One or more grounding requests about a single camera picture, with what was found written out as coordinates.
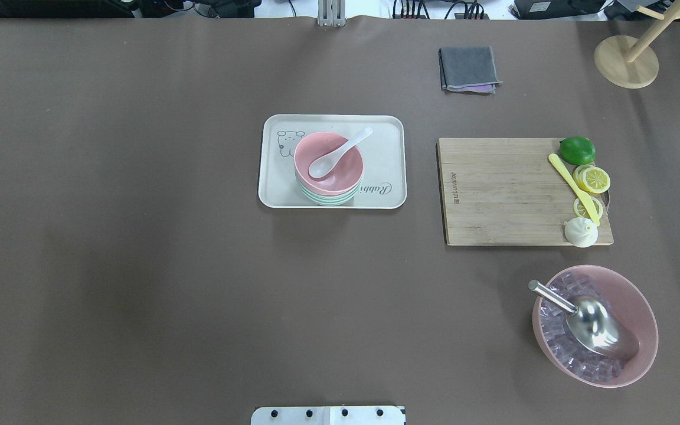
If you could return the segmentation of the white ceramic spoon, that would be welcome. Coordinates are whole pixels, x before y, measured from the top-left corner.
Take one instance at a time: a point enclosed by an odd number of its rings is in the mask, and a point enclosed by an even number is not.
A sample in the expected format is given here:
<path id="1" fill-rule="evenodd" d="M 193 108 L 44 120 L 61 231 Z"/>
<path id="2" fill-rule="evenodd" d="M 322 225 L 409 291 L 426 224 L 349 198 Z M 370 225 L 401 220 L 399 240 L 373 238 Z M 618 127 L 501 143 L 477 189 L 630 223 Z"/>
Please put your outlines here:
<path id="1" fill-rule="evenodd" d="M 374 131 L 371 128 L 364 128 L 357 132 L 355 135 L 351 136 L 344 142 L 340 147 L 336 148 L 334 151 L 325 154 L 324 156 L 318 157 L 315 161 L 311 162 L 308 172 L 311 178 L 321 179 L 328 175 L 334 167 L 338 164 L 340 159 L 345 156 L 351 148 L 355 147 L 367 137 L 370 137 Z"/>

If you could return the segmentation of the green bowl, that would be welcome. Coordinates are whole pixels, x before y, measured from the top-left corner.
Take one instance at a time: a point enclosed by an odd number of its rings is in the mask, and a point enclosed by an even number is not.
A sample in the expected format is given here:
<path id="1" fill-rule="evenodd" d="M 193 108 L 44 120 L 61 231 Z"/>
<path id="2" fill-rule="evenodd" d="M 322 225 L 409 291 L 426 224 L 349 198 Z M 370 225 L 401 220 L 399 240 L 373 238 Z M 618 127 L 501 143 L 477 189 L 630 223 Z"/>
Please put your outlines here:
<path id="1" fill-rule="evenodd" d="M 346 202 L 350 201 L 355 194 L 359 191 L 361 188 L 361 181 L 356 184 L 356 186 L 353 186 L 349 191 L 344 192 L 343 194 L 340 195 L 321 195 L 312 192 L 309 190 L 306 186 L 304 186 L 303 182 L 296 177 L 295 181 L 299 185 L 300 190 L 302 190 L 303 194 L 310 199 L 310 201 L 315 202 L 315 204 L 318 205 L 342 205 L 345 204 Z"/>

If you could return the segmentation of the large pink ice bowl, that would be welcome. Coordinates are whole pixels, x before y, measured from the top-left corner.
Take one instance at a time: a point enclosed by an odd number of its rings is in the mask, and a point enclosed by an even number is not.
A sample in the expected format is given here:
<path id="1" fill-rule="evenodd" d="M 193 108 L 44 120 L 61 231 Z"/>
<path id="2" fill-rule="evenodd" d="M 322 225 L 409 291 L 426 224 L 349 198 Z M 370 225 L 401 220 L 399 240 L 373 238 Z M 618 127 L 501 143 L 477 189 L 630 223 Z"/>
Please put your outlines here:
<path id="1" fill-rule="evenodd" d="M 537 297 L 531 313 L 532 331 L 555 369 L 580 383 L 605 389 L 634 384 L 648 373 L 658 354 L 658 323 L 647 299 L 630 280 L 602 266 L 578 264 L 561 270 L 546 285 L 564 299 L 586 293 L 597 297 L 639 340 L 639 352 L 628 361 L 594 354 L 574 339 L 564 312 Z"/>

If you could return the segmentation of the cream rabbit serving tray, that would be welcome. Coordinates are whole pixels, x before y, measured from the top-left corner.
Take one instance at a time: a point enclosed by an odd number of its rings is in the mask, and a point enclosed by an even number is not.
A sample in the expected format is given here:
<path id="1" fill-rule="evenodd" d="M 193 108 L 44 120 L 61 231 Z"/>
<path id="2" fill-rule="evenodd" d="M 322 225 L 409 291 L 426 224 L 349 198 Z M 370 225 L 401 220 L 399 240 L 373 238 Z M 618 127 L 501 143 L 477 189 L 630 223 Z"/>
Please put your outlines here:
<path id="1" fill-rule="evenodd" d="M 395 209 L 407 199 L 404 145 L 394 116 L 276 114 L 257 193 L 272 208 Z"/>

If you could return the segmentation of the bamboo cutting board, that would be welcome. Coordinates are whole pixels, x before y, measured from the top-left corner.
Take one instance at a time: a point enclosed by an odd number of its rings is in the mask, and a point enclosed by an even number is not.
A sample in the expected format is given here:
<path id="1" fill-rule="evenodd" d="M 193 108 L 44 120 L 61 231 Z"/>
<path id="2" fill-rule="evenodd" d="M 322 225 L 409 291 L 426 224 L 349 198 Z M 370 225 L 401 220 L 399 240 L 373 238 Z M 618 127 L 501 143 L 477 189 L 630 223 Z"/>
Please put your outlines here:
<path id="1" fill-rule="evenodd" d="M 450 246 L 564 246 L 577 196 L 551 166 L 559 138 L 440 138 Z"/>

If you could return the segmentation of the folded grey cloth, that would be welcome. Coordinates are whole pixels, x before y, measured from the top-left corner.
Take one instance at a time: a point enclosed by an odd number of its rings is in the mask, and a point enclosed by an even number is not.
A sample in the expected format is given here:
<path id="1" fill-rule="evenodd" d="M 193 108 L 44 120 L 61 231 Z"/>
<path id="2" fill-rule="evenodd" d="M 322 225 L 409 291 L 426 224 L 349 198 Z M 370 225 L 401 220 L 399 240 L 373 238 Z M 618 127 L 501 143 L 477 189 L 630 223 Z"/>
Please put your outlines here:
<path id="1" fill-rule="evenodd" d="M 438 57 L 440 84 L 445 91 L 489 94 L 502 83 L 490 46 L 443 47 Z"/>

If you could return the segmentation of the green lime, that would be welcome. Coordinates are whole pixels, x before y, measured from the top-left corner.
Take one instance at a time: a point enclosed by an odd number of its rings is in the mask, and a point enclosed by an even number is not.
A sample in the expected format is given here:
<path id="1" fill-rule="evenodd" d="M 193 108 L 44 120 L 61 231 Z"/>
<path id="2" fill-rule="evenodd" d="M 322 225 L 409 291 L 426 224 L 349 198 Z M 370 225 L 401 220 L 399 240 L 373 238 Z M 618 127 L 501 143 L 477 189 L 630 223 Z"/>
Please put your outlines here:
<path id="1" fill-rule="evenodd" d="M 596 146 L 588 138 L 572 136 L 561 140 L 558 155 L 574 166 L 584 166 L 596 160 Z"/>

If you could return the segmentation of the yellow plastic knife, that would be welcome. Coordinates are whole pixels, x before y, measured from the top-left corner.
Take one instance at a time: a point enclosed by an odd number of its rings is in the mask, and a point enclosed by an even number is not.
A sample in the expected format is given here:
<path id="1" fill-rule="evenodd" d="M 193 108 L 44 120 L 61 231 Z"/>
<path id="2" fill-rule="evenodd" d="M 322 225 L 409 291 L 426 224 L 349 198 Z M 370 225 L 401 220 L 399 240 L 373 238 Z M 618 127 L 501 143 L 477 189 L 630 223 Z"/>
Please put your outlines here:
<path id="1" fill-rule="evenodd" d="M 584 205 L 586 212 L 588 213 L 589 218 L 594 222 L 594 225 L 596 226 L 601 225 L 601 218 L 600 215 L 597 213 L 596 205 L 594 204 L 591 195 L 583 191 L 577 185 L 574 178 L 572 177 L 572 174 L 569 172 L 569 170 L 565 166 L 564 162 L 560 159 L 560 157 L 555 153 L 551 153 L 548 154 L 548 161 L 550 162 L 550 164 L 552 164 L 553 168 L 558 172 L 558 174 L 561 175 L 563 180 L 565 180 L 570 189 L 574 191 L 575 195 L 580 200 L 581 204 Z"/>

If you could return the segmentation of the metal ice scoop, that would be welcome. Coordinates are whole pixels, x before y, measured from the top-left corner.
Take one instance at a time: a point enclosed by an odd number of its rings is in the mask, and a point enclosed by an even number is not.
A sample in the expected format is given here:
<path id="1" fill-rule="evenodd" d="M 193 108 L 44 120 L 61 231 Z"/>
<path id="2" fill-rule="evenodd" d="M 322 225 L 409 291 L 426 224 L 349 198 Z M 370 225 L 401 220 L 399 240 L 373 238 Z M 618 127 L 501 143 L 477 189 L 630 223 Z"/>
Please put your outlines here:
<path id="1" fill-rule="evenodd" d="M 566 300 L 537 280 L 530 280 L 527 287 L 564 311 L 571 333 L 586 349 L 621 361 L 639 353 L 639 339 L 598 299 L 580 295 Z"/>

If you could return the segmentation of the wooden mug tree stand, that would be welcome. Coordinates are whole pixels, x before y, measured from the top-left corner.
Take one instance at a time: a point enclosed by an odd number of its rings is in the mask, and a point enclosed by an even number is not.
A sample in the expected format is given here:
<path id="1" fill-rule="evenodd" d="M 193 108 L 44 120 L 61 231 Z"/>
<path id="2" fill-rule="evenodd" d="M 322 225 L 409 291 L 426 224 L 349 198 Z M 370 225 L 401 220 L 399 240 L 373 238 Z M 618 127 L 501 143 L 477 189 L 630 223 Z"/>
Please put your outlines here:
<path id="1" fill-rule="evenodd" d="M 658 75 L 658 57 L 650 44 L 673 21 L 680 19 L 680 1 L 659 13 L 637 6 L 637 12 L 653 17 L 655 22 L 640 38 L 627 35 L 610 36 L 594 49 L 594 64 L 608 81 L 627 89 L 641 89 L 653 83 Z"/>

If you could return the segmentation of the aluminium frame post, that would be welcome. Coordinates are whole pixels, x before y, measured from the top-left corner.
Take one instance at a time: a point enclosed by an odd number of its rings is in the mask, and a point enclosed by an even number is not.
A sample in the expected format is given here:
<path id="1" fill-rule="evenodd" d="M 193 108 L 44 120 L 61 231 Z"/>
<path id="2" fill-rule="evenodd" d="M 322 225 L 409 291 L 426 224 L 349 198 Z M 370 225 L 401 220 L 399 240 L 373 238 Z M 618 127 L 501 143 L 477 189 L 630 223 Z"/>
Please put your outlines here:
<path id="1" fill-rule="evenodd" d="M 319 0 L 318 26 L 344 27 L 346 24 L 345 0 Z"/>

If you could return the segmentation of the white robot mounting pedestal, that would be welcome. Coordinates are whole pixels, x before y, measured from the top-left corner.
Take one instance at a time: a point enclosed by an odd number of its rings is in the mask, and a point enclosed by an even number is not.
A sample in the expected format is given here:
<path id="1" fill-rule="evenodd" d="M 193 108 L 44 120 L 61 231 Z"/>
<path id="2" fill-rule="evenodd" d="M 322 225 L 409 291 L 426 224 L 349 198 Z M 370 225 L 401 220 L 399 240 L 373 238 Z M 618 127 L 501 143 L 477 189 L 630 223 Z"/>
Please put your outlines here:
<path id="1" fill-rule="evenodd" d="M 406 424 L 399 406 L 292 406 L 261 407 L 251 424 Z"/>

